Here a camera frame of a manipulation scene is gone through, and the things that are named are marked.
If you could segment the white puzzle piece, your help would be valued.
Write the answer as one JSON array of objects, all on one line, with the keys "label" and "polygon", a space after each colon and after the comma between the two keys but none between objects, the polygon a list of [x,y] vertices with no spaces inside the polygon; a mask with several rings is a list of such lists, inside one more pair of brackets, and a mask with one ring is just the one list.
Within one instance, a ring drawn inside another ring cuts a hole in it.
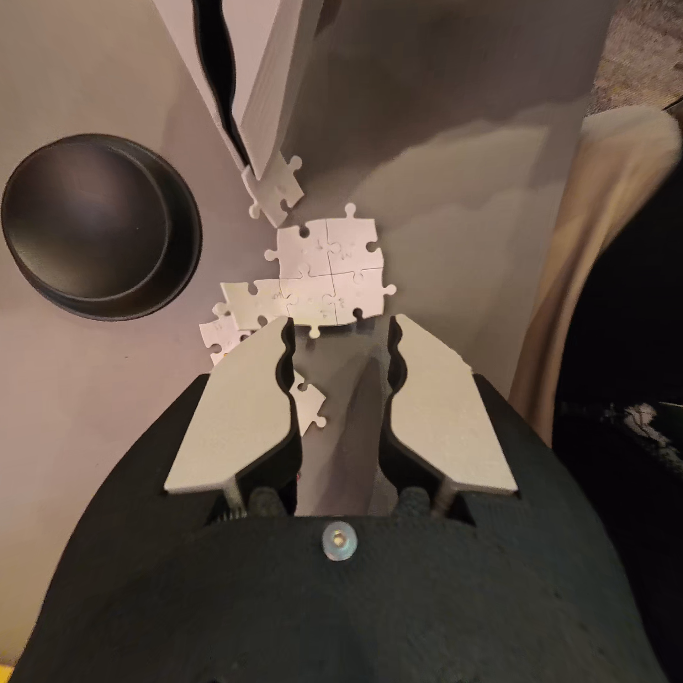
[{"label": "white puzzle piece", "polygon": [[320,414],[326,397],[320,389],[306,381],[299,372],[295,371],[294,375],[295,381],[290,393],[295,400],[300,435],[304,436],[311,424],[319,429],[326,426],[327,419]]},{"label": "white puzzle piece", "polygon": [[259,329],[260,318],[270,322],[290,316],[288,298],[282,294],[278,279],[262,279],[253,284],[257,288],[255,294],[250,293],[247,282],[221,283],[224,301],[216,303],[212,312],[218,317],[230,314],[239,330]]},{"label": "white puzzle piece", "polygon": [[286,162],[277,151],[261,179],[256,178],[251,166],[245,166],[241,177],[252,198],[249,216],[258,219],[263,215],[271,226],[279,228],[287,219],[288,211],[304,197],[295,177],[302,165],[300,157],[294,155]]},{"label": "white puzzle piece", "polygon": [[218,351],[210,353],[212,364],[215,366],[223,357],[241,342],[252,335],[251,330],[240,329],[232,314],[217,316],[211,322],[199,325],[201,338],[206,348],[218,347]]}]

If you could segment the assembled white puzzle pieces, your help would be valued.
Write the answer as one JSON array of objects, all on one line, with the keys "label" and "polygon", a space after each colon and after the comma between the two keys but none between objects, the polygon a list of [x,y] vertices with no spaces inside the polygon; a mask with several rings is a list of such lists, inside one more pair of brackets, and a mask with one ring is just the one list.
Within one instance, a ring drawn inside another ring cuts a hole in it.
[{"label": "assembled white puzzle pieces", "polygon": [[343,217],[321,218],[277,230],[268,261],[279,263],[279,283],[288,316],[320,337],[321,329],[344,327],[384,314],[385,298],[396,286],[385,284],[385,259],[373,218],[356,215],[347,203]]}]

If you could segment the black round bowl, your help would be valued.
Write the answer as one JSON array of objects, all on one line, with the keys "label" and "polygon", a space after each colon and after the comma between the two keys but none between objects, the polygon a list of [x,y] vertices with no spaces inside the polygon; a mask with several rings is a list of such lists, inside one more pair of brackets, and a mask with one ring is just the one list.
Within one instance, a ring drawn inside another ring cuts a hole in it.
[{"label": "black round bowl", "polygon": [[31,152],[9,176],[1,226],[21,275],[58,308],[121,322],[166,307],[198,267],[197,202],[177,169],[109,134]]}]

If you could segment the person's beige trouser leg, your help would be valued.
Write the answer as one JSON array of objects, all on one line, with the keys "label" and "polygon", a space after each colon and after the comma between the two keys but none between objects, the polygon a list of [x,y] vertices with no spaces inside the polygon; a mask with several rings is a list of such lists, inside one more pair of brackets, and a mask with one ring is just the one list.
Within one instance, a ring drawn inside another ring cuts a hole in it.
[{"label": "person's beige trouser leg", "polygon": [[654,107],[620,107],[583,121],[509,393],[549,447],[561,360],[586,280],[681,155],[678,122]]}]

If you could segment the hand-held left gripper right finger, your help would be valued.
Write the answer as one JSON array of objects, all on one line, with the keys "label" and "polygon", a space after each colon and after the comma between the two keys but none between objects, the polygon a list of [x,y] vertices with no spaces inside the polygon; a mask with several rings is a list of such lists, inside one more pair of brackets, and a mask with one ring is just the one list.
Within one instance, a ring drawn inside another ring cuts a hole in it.
[{"label": "hand-held left gripper right finger", "polygon": [[380,470],[447,514],[461,493],[518,493],[474,373],[445,342],[405,314],[388,327],[390,392],[380,431]]}]

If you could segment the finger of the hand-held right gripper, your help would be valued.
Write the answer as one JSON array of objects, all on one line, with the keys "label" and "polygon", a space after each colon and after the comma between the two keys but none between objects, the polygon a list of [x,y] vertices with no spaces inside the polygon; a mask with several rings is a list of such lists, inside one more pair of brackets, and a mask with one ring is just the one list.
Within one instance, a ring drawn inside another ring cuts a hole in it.
[{"label": "finger of the hand-held right gripper", "polygon": [[262,179],[284,139],[318,24],[317,1],[223,1],[234,64],[228,123]]},{"label": "finger of the hand-held right gripper", "polygon": [[237,145],[223,128],[214,94],[203,71],[195,38],[192,1],[153,1],[152,3],[188,70],[226,149],[229,150],[238,172],[243,172],[246,163],[240,155]]}]

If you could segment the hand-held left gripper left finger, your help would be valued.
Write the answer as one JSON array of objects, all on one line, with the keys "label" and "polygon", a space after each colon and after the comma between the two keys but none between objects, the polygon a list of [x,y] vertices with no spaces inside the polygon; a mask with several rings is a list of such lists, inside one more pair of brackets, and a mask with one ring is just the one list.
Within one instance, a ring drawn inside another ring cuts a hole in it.
[{"label": "hand-held left gripper left finger", "polygon": [[247,512],[255,491],[275,491],[295,514],[303,463],[293,388],[295,326],[279,317],[227,354],[208,375],[169,469],[168,494],[219,491]]}]

